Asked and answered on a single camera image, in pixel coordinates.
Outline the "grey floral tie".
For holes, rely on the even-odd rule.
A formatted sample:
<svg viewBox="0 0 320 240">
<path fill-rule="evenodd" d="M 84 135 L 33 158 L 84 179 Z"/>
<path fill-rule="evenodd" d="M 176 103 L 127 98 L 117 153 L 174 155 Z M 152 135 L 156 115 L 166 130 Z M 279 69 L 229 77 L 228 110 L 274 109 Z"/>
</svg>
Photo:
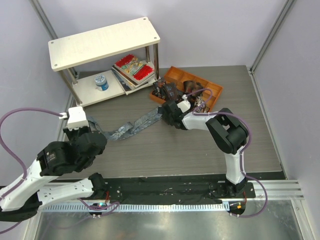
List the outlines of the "grey floral tie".
<svg viewBox="0 0 320 240">
<path fill-rule="evenodd" d="M 132 123 L 128 121 L 118 129 L 112 131 L 104 131 L 98 122 L 91 116 L 88 116 L 87 120 L 91 130 L 100 132 L 108 141 L 119 141 L 133 137 L 161 120 L 162 110 L 160 110 L 160 108 L 161 107 L 158 106 L 152 111 L 138 118 L 135 122 Z"/>
</svg>

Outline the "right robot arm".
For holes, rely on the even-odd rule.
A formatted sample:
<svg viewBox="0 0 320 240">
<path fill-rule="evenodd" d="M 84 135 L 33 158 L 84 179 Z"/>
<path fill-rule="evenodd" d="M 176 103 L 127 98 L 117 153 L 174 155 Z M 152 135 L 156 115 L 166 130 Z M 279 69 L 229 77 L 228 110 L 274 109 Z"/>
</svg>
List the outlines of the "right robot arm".
<svg viewBox="0 0 320 240">
<path fill-rule="evenodd" d="M 209 131 L 216 146 L 224 153 L 226 163 L 225 190 L 233 198 L 243 193 L 247 183 L 244 150 L 250 139 L 248 127 L 228 108 L 218 112 L 190 111 L 188 100 L 168 100 L 158 108 L 162 119 L 180 130 Z"/>
</svg>

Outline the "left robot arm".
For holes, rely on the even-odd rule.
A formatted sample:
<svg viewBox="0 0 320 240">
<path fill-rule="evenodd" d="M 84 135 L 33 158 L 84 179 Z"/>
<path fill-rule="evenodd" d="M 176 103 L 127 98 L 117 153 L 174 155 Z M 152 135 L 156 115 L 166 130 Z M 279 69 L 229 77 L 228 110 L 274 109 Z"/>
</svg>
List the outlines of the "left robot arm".
<svg viewBox="0 0 320 240">
<path fill-rule="evenodd" d="M 99 173 L 70 184 L 46 187 L 64 174 L 79 173 L 90 167 L 107 145 L 106 137 L 89 127 L 65 132 L 68 141 L 49 143 L 37 155 L 26 175 L 0 190 L 2 222 L 22 222 L 53 204 L 78 198 L 100 200 L 106 195 L 108 187 Z"/>
</svg>

